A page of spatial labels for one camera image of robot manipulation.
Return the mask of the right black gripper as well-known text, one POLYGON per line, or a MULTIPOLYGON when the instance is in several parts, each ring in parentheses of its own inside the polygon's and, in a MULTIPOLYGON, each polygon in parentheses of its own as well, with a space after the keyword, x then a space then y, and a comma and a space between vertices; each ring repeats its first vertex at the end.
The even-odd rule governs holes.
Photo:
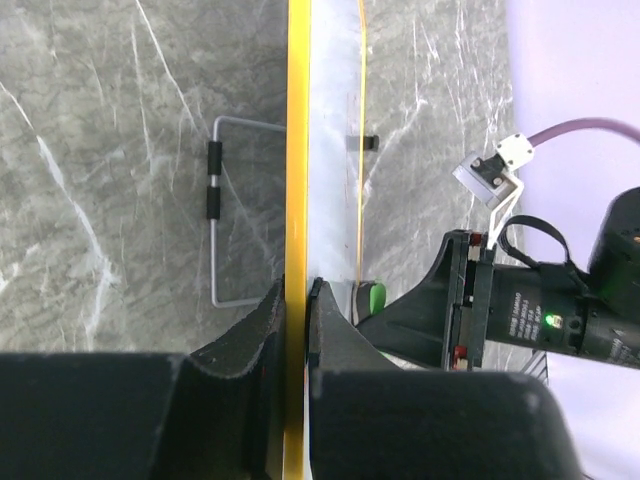
POLYGON ((495 250, 488 235, 453 230, 410 291, 362 319, 356 330, 376 349, 426 368, 482 367, 495 250))

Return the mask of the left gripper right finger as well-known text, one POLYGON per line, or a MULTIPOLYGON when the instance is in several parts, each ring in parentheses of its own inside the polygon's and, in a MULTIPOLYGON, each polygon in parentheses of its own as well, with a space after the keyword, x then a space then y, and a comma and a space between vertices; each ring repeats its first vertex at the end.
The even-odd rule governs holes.
POLYGON ((578 479, 550 391, 514 372, 403 370, 317 280, 309 300, 309 456, 316 479, 578 479))

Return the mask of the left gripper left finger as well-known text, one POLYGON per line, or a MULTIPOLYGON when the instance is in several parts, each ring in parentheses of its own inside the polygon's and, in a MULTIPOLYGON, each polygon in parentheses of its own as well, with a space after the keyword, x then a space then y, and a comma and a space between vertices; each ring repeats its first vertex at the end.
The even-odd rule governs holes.
POLYGON ((282 470, 283 287, 190 353, 5 353, 5 479, 251 479, 282 470))

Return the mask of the green bone-shaped eraser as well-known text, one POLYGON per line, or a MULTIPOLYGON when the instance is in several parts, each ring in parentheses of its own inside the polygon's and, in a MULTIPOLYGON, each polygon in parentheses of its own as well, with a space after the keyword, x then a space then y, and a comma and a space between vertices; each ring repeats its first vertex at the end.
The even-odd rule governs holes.
POLYGON ((351 323, 355 328, 368 318, 380 313, 386 306, 386 287, 377 281, 366 280, 356 284, 351 297, 351 323))

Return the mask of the yellow-framed whiteboard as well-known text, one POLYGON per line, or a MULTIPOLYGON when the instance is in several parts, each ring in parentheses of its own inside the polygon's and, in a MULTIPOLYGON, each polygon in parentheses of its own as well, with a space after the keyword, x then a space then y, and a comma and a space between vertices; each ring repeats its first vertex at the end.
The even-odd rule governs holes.
POLYGON ((305 431, 306 308, 328 281, 344 315, 361 277, 366 95, 361 1, 288 4, 283 476, 309 473, 305 431))

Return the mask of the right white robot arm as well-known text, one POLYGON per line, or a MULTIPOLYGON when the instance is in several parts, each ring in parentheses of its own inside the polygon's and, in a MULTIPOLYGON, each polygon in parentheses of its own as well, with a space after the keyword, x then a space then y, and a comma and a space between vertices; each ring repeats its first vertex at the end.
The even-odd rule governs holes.
POLYGON ((487 341, 639 366, 639 191, 609 205, 587 271, 536 261, 505 231, 498 264, 485 234, 453 230, 408 293, 357 322, 377 349, 423 367, 474 370, 487 341))

